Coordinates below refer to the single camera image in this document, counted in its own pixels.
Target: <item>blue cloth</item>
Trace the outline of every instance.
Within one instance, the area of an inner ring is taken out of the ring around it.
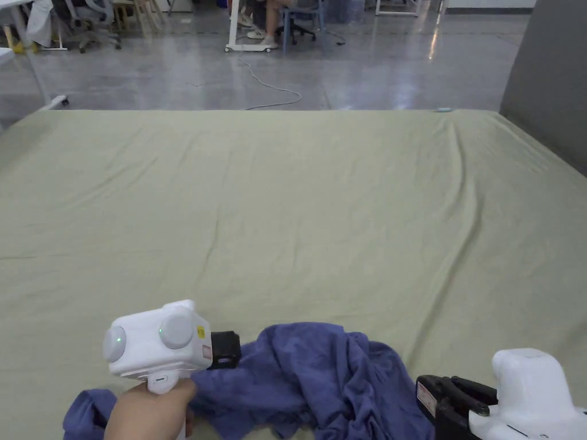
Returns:
[[[238,368],[200,371],[192,379],[198,394],[190,406],[224,440],[241,440],[257,425],[272,426],[280,438],[302,426],[316,440],[434,438],[397,353],[332,324],[268,327],[242,347]],[[85,391],[73,403],[64,440],[100,438],[87,412],[107,419],[114,399],[97,391],[103,390]]]

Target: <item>gray headboard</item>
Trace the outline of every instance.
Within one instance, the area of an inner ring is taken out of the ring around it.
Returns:
[[[500,113],[587,175],[587,0],[538,0]]]

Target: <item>blue chair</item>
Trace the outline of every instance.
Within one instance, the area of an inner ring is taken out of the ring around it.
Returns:
[[[301,13],[305,15],[312,16],[312,19],[317,15],[318,21],[320,23],[320,43],[322,44],[322,50],[326,52],[326,25],[324,17],[326,15],[326,8],[327,8],[327,1],[328,0],[318,0],[318,4],[315,8],[305,9],[305,8],[284,8],[281,10],[281,14],[284,18],[284,37],[283,37],[283,46],[284,46],[284,53],[287,52],[289,38],[292,37],[292,32],[294,28],[297,28],[302,33],[308,33],[315,38],[313,32],[308,31],[300,26],[294,24],[294,16],[292,14]]]

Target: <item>hand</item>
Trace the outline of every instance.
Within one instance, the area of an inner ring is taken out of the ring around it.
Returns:
[[[104,440],[176,440],[185,420],[189,437],[194,415],[187,404],[195,396],[195,384],[182,379],[168,393],[153,394],[142,383],[120,396],[106,425]]]

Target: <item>gray floor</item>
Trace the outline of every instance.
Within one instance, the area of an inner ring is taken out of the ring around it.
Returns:
[[[226,12],[201,8],[174,14],[165,35],[123,39],[123,49],[38,57],[53,94],[73,109],[244,109],[291,99],[261,86],[225,53]],[[375,17],[329,29],[346,39],[323,55],[307,37],[283,56],[245,53],[263,81],[295,90],[296,104],[277,109],[498,109],[527,16]],[[23,56],[0,72],[0,120],[12,122],[38,106]]]

